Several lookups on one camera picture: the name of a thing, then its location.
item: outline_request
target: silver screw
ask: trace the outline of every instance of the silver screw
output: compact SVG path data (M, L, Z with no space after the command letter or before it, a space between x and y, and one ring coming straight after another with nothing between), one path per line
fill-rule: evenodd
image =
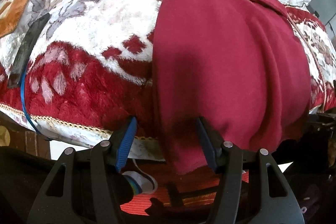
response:
M265 148L261 148L261 149L260 149L260 153L261 153L262 155L264 155L264 156L268 155L268 151L267 151L267 149L265 149Z
M70 155L73 151L74 151L74 149L72 147L68 147L67 149L64 150L64 153L66 155Z
M233 147L233 143L231 143L230 141L225 141L224 146L227 148L230 148L230 147Z
M102 146L102 147L107 147L109 145L110 145L110 142L108 140L104 140L104 141L100 142L100 146Z

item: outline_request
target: blue strap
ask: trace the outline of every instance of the blue strap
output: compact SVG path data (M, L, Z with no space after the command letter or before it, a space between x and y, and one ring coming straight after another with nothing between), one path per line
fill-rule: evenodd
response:
M37 135L42 135L41 132L34 125L33 121L30 118L30 115L28 114L27 109L26 109L26 104L25 104L25 80L26 80L27 68L28 68L28 64L26 65L25 71L22 74L21 84L20 84L20 94L21 94L22 110L23 110L23 113L25 114L26 119L28 120L28 122L30 123L30 125L35 130L36 134ZM47 137L46 140L47 141L52 141L53 139Z

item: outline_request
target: red and white plush blanket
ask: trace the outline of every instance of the red and white plush blanket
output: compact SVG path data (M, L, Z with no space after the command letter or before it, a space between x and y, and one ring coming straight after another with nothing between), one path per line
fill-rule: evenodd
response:
M7 89L7 77L31 23L50 13L30 57L25 90L28 113L42 133L90 147L135 115L138 137L130 157L163 160L152 120L151 79L161 1L30 0L15 32L0 39L0 111L32 129L21 111L20 91ZM310 108L323 104L325 92L324 110L334 107L336 52L325 28L306 11L288 7L288 12L309 42L308 47L295 31L310 64Z

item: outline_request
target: black bracket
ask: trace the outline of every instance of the black bracket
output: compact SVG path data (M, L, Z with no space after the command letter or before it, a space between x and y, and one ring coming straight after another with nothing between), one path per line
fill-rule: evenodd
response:
M295 196L266 149L241 150L224 141L203 117L197 128L208 165L221 174L206 224L304 224ZM111 176L126 164L137 123L130 117L109 140L92 149L64 150L46 178L31 208L28 224L197 224L187 219L137 216L121 211ZM81 165L89 165L94 219L81 214ZM249 193L244 219L237 220L242 171L249 170Z
M305 223L293 191L266 149L241 150L230 141L224 141L204 117L198 118L196 123L209 167L222 174L206 224L236 223L244 169L249 170L249 202L246 218L239 224Z

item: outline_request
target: red fleece cloth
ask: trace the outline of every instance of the red fleece cloth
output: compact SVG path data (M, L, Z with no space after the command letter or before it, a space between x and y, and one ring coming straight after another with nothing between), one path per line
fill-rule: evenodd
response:
M202 115L241 149L273 152L301 136L307 57L277 0L163 0L154 32L158 138L179 174L206 165Z

